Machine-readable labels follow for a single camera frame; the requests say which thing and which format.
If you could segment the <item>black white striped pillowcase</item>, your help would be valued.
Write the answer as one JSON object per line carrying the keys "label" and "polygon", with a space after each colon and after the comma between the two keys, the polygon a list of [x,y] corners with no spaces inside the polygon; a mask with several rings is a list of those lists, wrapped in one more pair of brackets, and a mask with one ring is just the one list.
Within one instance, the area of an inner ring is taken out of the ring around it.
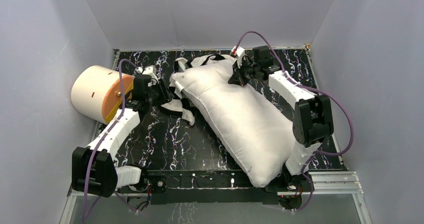
{"label": "black white striped pillowcase", "polygon": [[235,58],[229,55],[209,54],[193,58],[183,57],[174,61],[174,73],[170,76],[168,89],[174,97],[160,109],[170,116],[181,118],[193,126],[195,117],[190,110],[197,106],[199,96],[207,90],[227,84],[233,74]]}

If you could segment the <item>white pillow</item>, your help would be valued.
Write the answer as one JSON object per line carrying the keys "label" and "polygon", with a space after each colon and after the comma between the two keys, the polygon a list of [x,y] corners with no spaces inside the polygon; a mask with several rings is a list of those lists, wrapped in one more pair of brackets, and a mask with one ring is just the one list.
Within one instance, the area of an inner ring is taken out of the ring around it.
{"label": "white pillow", "polygon": [[275,179],[295,144],[292,122],[252,86],[223,84],[196,108],[254,187]]}

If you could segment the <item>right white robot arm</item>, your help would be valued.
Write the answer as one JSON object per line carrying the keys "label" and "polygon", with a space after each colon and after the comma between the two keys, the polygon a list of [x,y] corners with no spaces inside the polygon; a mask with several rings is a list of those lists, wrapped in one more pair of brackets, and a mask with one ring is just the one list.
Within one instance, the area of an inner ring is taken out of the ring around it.
{"label": "right white robot arm", "polygon": [[288,173],[281,178],[282,186],[294,191],[302,183],[300,175],[306,172],[310,158],[333,134],[331,101],[326,95],[309,91],[284,71],[281,64],[275,64],[277,56],[267,46],[253,48],[253,58],[246,56],[241,47],[233,47],[230,55],[236,59],[230,84],[245,86],[253,79],[265,82],[294,111],[292,131],[295,145],[283,167]]}

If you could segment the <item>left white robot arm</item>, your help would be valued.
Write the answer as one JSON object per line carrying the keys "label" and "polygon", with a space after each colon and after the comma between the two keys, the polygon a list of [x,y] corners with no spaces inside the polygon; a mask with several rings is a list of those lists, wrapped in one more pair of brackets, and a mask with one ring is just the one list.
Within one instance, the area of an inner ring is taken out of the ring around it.
{"label": "left white robot arm", "polygon": [[133,89],[121,98],[115,116],[103,132],[86,147],[73,151],[73,190],[110,197],[124,186],[130,185],[137,192],[149,187],[149,178],[141,166],[115,167],[113,158],[150,108],[171,101],[173,94],[164,79],[155,79],[152,74],[138,74],[132,83]]}

